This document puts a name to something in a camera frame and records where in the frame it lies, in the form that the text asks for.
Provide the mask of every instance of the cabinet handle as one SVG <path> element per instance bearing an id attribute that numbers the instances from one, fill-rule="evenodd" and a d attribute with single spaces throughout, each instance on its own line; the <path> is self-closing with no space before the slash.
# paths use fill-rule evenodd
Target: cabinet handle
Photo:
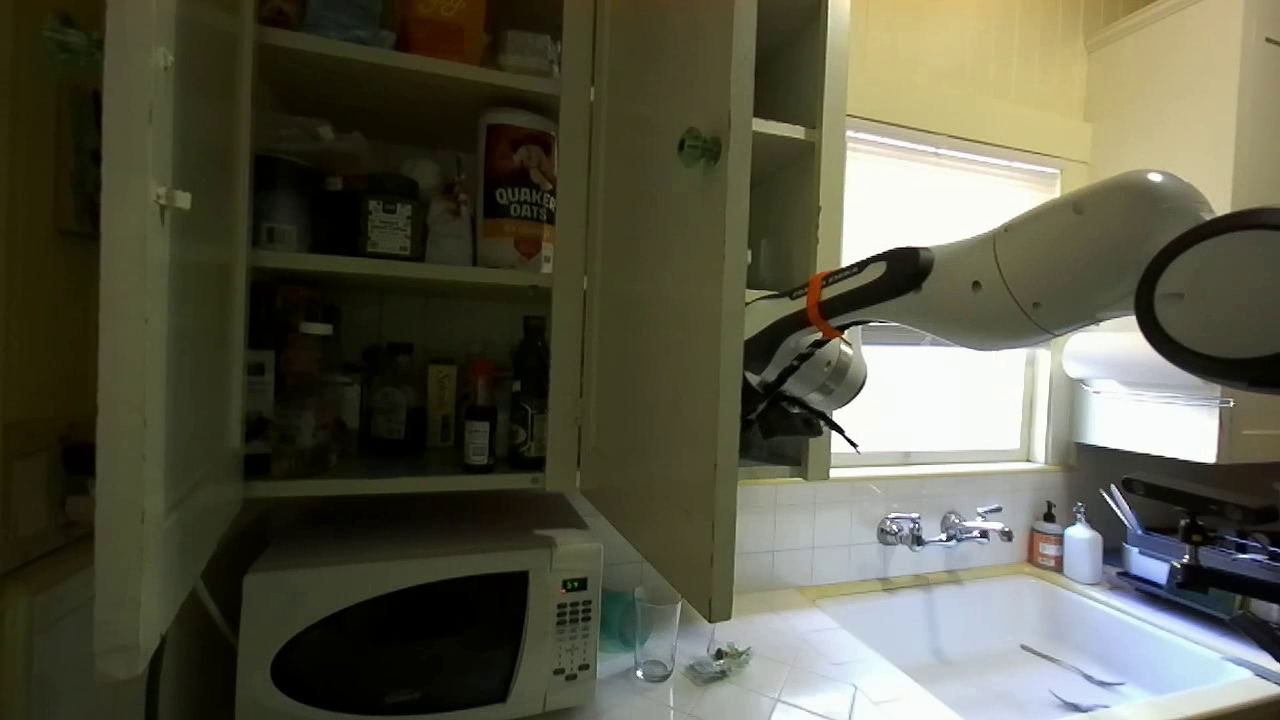
<path id="1" fill-rule="evenodd" d="M 685 166 L 711 168 L 722 160 L 722 135 L 715 132 L 702 132 L 702 130 L 685 130 L 681 141 L 676 141 L 676 158 Z"/>

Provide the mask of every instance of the cabinet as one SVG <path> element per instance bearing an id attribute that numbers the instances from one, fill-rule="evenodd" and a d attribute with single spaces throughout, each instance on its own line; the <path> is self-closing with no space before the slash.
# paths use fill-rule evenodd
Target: cabinet
<path id="1" fill-rule="evenodd" d="M 1280 7 L 1269 0 L 1147 3 L 1097 35 L 1088 55 L 1097 173 L 1173 168 L 1216 212 L 1277 203 L 1277 35 Z M 1097 361 L 1075 387 L 1075 441 L 1191 464 L 1280 460 L 1277 395 L 1178 373 L 1127 321 L 1073 346 Z"/>
<path id="2" fill-rule="evenodd" d="M 259 33 L 251 7 L 109 7 L 102 663 L 137 677 L 239 503 L 291 498 L 585 493 L 692 607 L 724 621 L 747 236 L 785 236 L 768 263 L 792 283 L 815 263 L 820 234 L 842 223 L 815 189 L 832 177 L 820 135 L 845 109 L 832 105 L 832 117 L 820 98 L 845 89 L 828 55 L 845 47 L 845 3 L 491 0 L 498 16 L 521 14 L 562 35 L 553 80 Z M 548 278 L 251 249 L 259 109 L 474 149 L 482 109 L 513 99 L 562 125 Z M 697 135 L 702 153 L 681 153 L 681 135 Z M 420 341 L 441 348 L 459 348 L 482 321 L 491 323 L 474 341 L 517 341 L 521 318 L 543 311 L 543 473 L 414 464 L 245 479 L 239 369 L 259 278 L 360 297 L 360 328 L 429 321 L 437 338 Z"/>

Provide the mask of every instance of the window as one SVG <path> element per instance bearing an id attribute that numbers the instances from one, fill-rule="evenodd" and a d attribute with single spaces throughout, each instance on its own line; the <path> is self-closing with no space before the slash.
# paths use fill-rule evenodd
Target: window
<path id="1" fill-rule="evenodd" d="M 842 263 L 982 236 L 1059 198 L 1052 166 L 897 132 L 847 132 Z M 1018 464 L 1043 456 L 1047 352 L 970 352 L 900 323 L 861 334 L 869 387 L 837 422 L 842 470 Z"/>

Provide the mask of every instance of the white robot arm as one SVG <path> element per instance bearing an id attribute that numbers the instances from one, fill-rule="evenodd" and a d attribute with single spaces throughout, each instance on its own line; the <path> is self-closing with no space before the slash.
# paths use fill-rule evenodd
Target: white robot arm
<path id="1" fill-rule="evenodd" d="M 891 249 L 820 271 L 792 291 L 755 297 L 744 311 L 744 427 L 842 433 L 832 411 L 869 379 L 858 328 L 873 321 L 966 348 L 1028 348 L 1137 311 L 1173 363 L 1280 394 L 1280 352 L 1269 348 L 1280 338 L 1277 236 L 1280 212 L 1214 216 L 1190 179 L 1123 173 L 974 241 Z"/>

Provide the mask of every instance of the tile backsplash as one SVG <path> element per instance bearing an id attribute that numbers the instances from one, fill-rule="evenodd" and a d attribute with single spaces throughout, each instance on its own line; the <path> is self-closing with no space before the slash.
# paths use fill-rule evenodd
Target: tile backsplash
<path id="1" fill-rule="evenodd" d="M 886 476 L 886 479 L 744 479 L 737 501 L 737 590 L 847 585 L 946 570 L 1013 564 L 1043 501 L 1066 509 L 1059 473 Z M 999 503 L 1013 546 L 880 550 L 886 512 L 921 512 L 935 533 L 947 509 Z"/>

